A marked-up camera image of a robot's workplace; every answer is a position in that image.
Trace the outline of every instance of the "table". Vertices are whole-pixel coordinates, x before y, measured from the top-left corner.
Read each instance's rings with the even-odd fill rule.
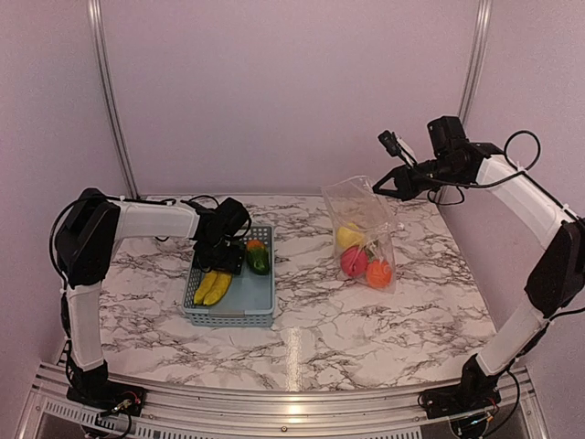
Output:
[[[460,376],[495,333],[436,207],[388,200],[397,222],[393,294],[338,279],[321,197],[243,196],[275,227],[272,328],[193,327],[181,310],[192,242],[130,239],[104,281],[110,371],[224,389],[345,391]]]

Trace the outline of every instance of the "metal frame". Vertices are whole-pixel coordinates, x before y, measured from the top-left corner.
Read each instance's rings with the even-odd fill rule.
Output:
[[[528,437],[548,439],[530,377],[526,369],[516,369],[515,373],[521,389],[521,411],[518,412],[523,414]],[[425,424],[448,421],[448,418],[428,420],[418,406],[418,395],[428,388],[429,383],[368,391],[286,392],[202,388],[115,374],[112,374],[112,378],[148,390],[141,417],[133,418],[132,437],[137,438],[162,439],[170,437],[164,432],[176,432],[176,437],[182,434],[183,439],[190,436],[197,439],[373,439],[418,431]],[[456,382],[447,380],[432,385]],[[498,384],[503,399],[500,405],[513,404],[516,400],[513,380],[504,376]],[[68,401],[67,388],[62,366],[41,364],[16,437],[34,439],[45,412],[60,413],[60,417],[95,427],[98,410]],[[451,420],[469,414],[452,417]],[[125,427],[123,417],[107,418],[107,421],[108,424],[100,425],[103,431],[121,431]]]
[[[110,65],[108,64],[106,40],[103,31],[103,21],[101,19],[101,0],[89,0],[88,11],[90,15],[90,25],[93,34],[95,52],[98,58],[101,87],[106,101],[106,109],[108,110],[108,118],[110,119],[110,127],[112,129],[116,154],[122,170],[124,185],[126,186],[128,195],[132,198],[139,198],[140,194],[130,164],[130,156],[128,154],[126,142],[124,141],[122,125],[120,124],[120,117],[118,115],[116,100],[113,94],[112,75],[110,73]]]
[[[482,68],[484,65],[485,48],[487,44],[487,33],[490,23],[493,0],[480,0],[477,10],[477,19],[475,22],[475,31],[473,33],[472,54],[469,60],[467,77],[463,85],[463,95],[459,106],[458,115],[463,126],[465,126],[469,117],[469,112],[473,105],[473,98],[477,93]],[[129,195],[133,198],[139,198],[140,192],[133,174],[130,155],[124,140],[122,125],[116,107],[116,100],[112,87],[112,75],[108,63],[106,41],[103,30],[103,20],[101,16],[101,0],[88,0],[88,10],[90,15],[90,25],[93,34],[95,51],[98,59],[100,70],[101,86],[106,101],[110,127],[116,147],[116,154],[120,162],[124,185]],[[439,201],[443,198],[444,190],[439,194]]]
[[[473,105],[473,99],[477,93],[477,87],[484,66],[485,48],[487,46],[487,32],[492,15],[492,0],[480,0],[477,8],[477,20],[473,34],[472,56],[469,59],[467,77],[463,87],[463,96],[459,106],[459,118],[463,126],[467,123],[469,112]]]

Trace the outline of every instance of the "plastic fruit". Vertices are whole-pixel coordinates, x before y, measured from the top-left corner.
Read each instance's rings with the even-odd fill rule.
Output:
[[[387,261],[373,261],[366,270],[367,284],[372,288],[384,288],[392,281],[392,269]]]
[[[354,245],[361,245],[364,240],[364,235],[357,231],[356,224],[350,222],[347,225],[349,227],[340,226],[337,229],[335,242],[342,250],[347,250]]]
[[[219,302],[228,292],[229,285],[231,284],[231,277],[230,273],[218,273],[218,278],[213,283],[209,293],[207,293],[203,299],[203,305],[210,306]]]
[[[211,290],[211,287],[213,286],[213,283],[216,281],[217,278],[218,272],[206,273],[205,277],[203,278],[203,281],[201,281],[201,284],[199,284],[199,288],[197,288],[197,291],[195,291],[195,297],[193,297],[195,305],[203,304],[203,299],[205,298],[207,293],[209,293],[209,290]]]
[[[367,253],[357,245],[350,247],[341,255],[341,269],[349,277],[358,277],[366,272],[366,268]]]
[[[262,241],[248,241],[246,245],[246,261],[250,269],[256,274],[264,275],[271,272],[270,255]]]

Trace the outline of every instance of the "plastic bag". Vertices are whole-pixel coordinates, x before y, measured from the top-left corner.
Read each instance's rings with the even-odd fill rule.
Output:
[[[392,291],[396,282],[390,237],[394,221],[388,205],[374,194],[369,178],[349,178],[321,191],[333,222],[340,278]]]

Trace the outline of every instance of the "red apple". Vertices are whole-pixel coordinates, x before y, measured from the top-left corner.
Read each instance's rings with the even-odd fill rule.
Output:
[[[349,277],[358,277],[366,272],[367,254],[357,245],[348,248],[341,255],[341,269]]]

